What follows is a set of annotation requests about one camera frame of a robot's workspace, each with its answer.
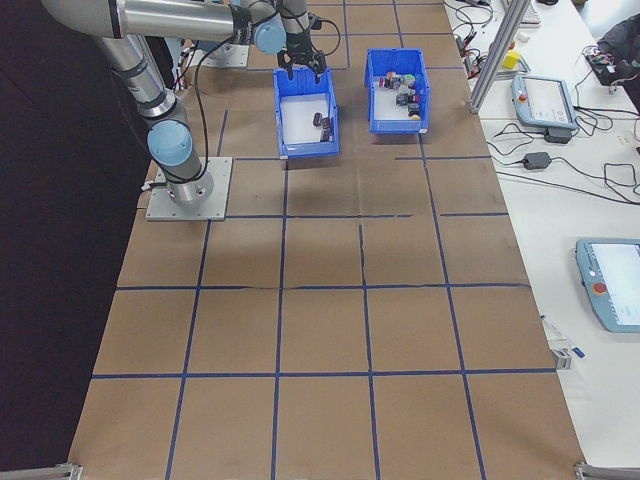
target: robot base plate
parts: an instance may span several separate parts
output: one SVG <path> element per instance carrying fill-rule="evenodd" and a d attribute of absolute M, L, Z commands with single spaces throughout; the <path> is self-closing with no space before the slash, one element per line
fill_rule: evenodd
<path fill-rule="evenodd" d="M 224 220 L 227 213 L 229 185 L 233 158 L 209 157 L 207 171 L 213 175 L 213 191 L 198 205 L 178 205 L 165 188 L 154 188 L 149 199 L 145 218 L 150 221 Z M 156 182 L 164 182 L 164 174 L 158 171 Z"/>

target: power adapter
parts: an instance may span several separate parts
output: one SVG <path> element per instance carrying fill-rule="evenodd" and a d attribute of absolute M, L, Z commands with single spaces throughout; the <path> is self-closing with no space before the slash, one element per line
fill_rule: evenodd
<path fill-rule="evenodd" d="M 527 153 L 522 159 L 522 165 L 527 170 L 544 170 L 551 163 L 551 157 L 547 152 Z"/>
<path fill-rule="evenodd" d="M 573 138 L 571 130 L 568 128 L 548 127 L 544 132 L 544 139 L 549 143 L 569 143 Z"/>

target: floor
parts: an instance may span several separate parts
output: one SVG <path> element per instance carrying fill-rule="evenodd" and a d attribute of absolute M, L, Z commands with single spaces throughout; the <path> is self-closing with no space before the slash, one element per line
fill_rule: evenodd
<path fill-rule="evenodd" d="M 443 5 L 311 10 L 345 33 L 340 155 L 283 168 L 272 58 L 203 72 L 211 145 L 235 157 L 228 218 L 149 223 L 141 198 L 70 460 L 89 480 L 573 478 L 582 454 Z M 429 133 L 376 137 L 366 50 L 401 46 L 426 57 Z"/>

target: table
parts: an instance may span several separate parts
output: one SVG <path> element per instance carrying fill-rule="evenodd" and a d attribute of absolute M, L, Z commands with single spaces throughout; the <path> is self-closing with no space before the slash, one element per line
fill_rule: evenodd
<path fill-rule="evenodd" d="M 495 18 L 504 8 L 494 2 Z M 532 73 L 563 78 L 574 102 L 573 86 L 589 71 L 581 58 L 585 46 L 595 43 L 570 0 L 549 7 L 535 4 L 541 15 L 539 29 L 523 29 L 530 34 L 526 44 L 518 42 Z M 474 20 L 486 13 L 465 9 Z M 460 23 L 448 11 L 452 25 Z M 498 28 L 492 21 L 472 43 L 486 51 Z M 487 140 L 509 121 L 514 121 L 510 81 L 496 81 L 480 111 Z M 590 75 L 580 86 L 580 105 L 635 111 L 623 89 L 610 95 Z M 593 174 L 602 174 L 602 164 L 628 162 L 640 168 L 639 145 L 634 137 L 634 120 L 629 115 L 612 114 L 616 119 L 610 132 L 593 137 L 580 133 L 568 145 L 552 145 L 542 139 L 501 157 L 505 163 L 520 160 L 527 152 L 545 151 L 563 156 Z M 522 141 L 500 141 L 503 151 Z M 600 194 L 607 189 L 572 171 L 562 162 L 553 162 L 545 171 L 529 173 L 523 168 L 495 164 L 498 172 L 516 173 L 555 183 L 565 183 Z M 640 356 L 640 335 L 612 334 L 604 330 L 591 311 L 580 283 L 573 249 L 582 237 L 640 237 L 640 210 L 636 206 L 614 204 L 559 188 L 536 185 L 526 180 L 499 175 L 500 185 L 541 314 L 547 315 L 561 331 L 582 348 L 586 357 L 573 358 L 570 370 L 560 371 L 560 379 L 580 445 L 587 462 L 601 467 L 640 466 L 640 371 L 633 368 Z"/>

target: blue plastic bin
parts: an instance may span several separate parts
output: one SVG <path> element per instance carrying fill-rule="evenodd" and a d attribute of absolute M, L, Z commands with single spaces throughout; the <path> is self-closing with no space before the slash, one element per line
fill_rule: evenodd
<path fill-rule="evenodd" d="M 374 102 L 376 80 L 388 72 L 412 74 L 416 78 L 416 93 L 420 96 L 420 120 L 376 120 Z M 369 89 L 369 131 L 371 133 L 426 133 L 429 128 L 429 78 L 422 51 L 417 48 L 371 48 L 367 52 L 364 84 Z"/>
<path fill-rule="evenodd" d="M 276 129 L 278 131 L 278 147 L 280 158 L 300 158 L 318 157 L 325 155 L 337 155 L 340 153 L 340 135 L 338 129 L 338 106 L 336 105 L 336 95 L 333 90 L 333 79 L 331 70 L 327 70 L 320 77 L 320 83 L 316 83 L 315 74 L 306 67 L 296 67 L 293 69 L 293 79 L 289 80 L 287 71 L 281 68 L 273 71 L 273 87 L 275 95 Z M 333 123 L 333 137 L 328 142 L 310 143 L 285 143 L 283 132 L 283 109 L 282 99 L 285 97 L 301 95 L 326 95 L 328 115 Z M 308 119 L 310 128 L 313 127 L 313 113 Z"/>

